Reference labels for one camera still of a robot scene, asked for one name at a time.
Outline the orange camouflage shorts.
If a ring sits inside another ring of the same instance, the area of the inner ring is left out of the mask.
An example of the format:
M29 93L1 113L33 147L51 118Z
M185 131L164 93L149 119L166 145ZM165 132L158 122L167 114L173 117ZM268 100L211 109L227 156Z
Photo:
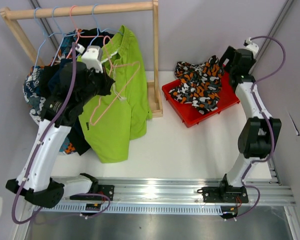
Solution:
M216 55L199 64L178 61L174 75L179 84L168 93L178 103L189 104L202 115L208 114L218 109L224 74Z

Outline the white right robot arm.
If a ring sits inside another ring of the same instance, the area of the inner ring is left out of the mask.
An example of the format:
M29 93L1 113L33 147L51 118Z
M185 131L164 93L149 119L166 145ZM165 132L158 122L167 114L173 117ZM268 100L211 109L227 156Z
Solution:
M231 170L224 175L218 196L229 202L236 194L243 195L245 178L257 165L267 162L273 155L282 122L274 118L263 104L255 78L250 69L255 64L257 49L253 45L235 49L229 46L219 61L228 73L229 84L240 100L246 123L238 137L239 155Z

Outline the wooden clothes rack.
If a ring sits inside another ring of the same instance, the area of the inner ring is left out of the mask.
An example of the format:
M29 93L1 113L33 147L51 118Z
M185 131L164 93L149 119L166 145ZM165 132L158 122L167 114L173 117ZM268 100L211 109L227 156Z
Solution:
M153 80L147 83L147 89L149 92L148 100L152 116L154 118L160 118L163 116L163 105L159 86L159 3L157 0L101 4L95 7L92 5L60 7L56 10L51 8L40 8L38 10L10 10L8 7L4 7L0 9L0 15L32 63L42 66L44 62L37 57L38 51L34 48L23 28L18 23L19 20L29 20L34 19L35 17L43 19L142 11L152 11L154 71Z

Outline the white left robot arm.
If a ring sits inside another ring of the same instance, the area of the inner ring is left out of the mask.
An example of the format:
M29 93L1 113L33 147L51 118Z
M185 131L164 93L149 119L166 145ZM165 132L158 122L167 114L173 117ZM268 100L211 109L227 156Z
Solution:
M97 178L81 173L75 177L52 178L51 173L65 138L71 132L84 105L95 96L111 94L114 80L83 62L68 62L59 81L45 100L35 143L20 175L6 183L6 189L36 206L53 208L62 198L84 196L93 200L99 193Z

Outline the lime green shorts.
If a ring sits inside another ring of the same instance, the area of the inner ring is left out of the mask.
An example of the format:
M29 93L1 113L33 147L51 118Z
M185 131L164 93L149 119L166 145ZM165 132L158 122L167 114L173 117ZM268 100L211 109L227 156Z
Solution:
M152 119L142 53L135 34L122 25L102 47L102 63L115 80L111 95L96 95L79 115L83 135L101 163L126 161L131 140L144 136Z

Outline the navy blue shorts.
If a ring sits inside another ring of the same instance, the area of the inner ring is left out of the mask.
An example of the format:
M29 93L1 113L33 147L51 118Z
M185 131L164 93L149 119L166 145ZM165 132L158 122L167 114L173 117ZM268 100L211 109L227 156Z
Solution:
M60 73L61 70L64 68L64 66L67 63L71 63L73 60L72 59L62 59L59 64L54 65L53 67L56 69L56 71L52 74L52 77L48 81L48 89L50 93L52 94L55 90L55 87L57 84L60 83Z

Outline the red plastic tray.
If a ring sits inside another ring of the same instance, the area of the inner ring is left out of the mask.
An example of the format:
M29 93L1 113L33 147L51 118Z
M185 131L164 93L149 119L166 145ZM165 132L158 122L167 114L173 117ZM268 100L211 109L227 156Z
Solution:
M167 83L162 86L162 91L164 93L165 99L169 102L178 116L181 118L182 122L186 125L186 127L190 128L194 125L199 124L200 122L206 120L207 118L220 114L221 111L224 111L236 104L240 103L240 100L234 94L232 88L229 84L229 75L224 73L221 83L222 90L219 92L220 100L217 104L217 110L214 110L208 114L200 114L195 108L193 108L190 104L181 104L169 95L169 91L178 86L180 83L179 80L174 80L170 83Z

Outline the aluminium mounting rail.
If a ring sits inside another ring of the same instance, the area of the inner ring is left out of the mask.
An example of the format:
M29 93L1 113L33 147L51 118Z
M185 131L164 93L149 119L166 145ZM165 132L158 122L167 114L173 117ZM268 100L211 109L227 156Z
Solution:
M114 203L193 205L202 203L203 196L197 193L202 187L217 187L218 179L186 178L110 178L99 177L101 185L114 186ZM260 206L295 206L296 200L289 186L276 181L249 182L260 191Z

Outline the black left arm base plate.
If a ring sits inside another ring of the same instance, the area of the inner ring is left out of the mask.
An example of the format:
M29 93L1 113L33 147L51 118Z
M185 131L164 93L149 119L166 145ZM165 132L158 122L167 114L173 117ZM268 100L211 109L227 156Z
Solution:
M99 184L93 183L90 190L87 192L88 194L100 194L105 195L110 200L113 200L115 193L115 186L110 184ZM106 198L96 195L72 195L69 197L70 200L80 200L80 201L106 201Z

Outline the black shorts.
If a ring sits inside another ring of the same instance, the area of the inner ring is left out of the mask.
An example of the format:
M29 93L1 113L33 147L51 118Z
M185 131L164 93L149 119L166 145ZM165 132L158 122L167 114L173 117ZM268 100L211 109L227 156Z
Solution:
M77 42L84 48L87 48L89 45L98 46L101 48L104 45L103 41L105 36L110 38L113 38L114 36L107 31L101 32L98 28L80 29L79 33L80 37L77 36L76 30L67 33L64 39L61 41L60 48L56 53L56 57L52 59L54 62L51 62L49 65L41 69L38 84L39 94L41 97L45 99L50 97L56 87L56 84L60 82L61 69L66 63L71 62L72 59L61 60L60 63L57 63L57 59L68 56L73 42ZM80 121L77 118L70 131L70 134L68 134L61 145L59 154L70 155L79 153L82 155L90 148L91 146L85 140Z

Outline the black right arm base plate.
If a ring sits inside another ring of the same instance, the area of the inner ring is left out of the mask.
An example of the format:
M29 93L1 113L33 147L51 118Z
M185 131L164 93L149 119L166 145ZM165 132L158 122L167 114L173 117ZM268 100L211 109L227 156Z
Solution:
M249 202L247 190L245 187L206 186L196 191L203 196L204 203L239 203L247 204Z

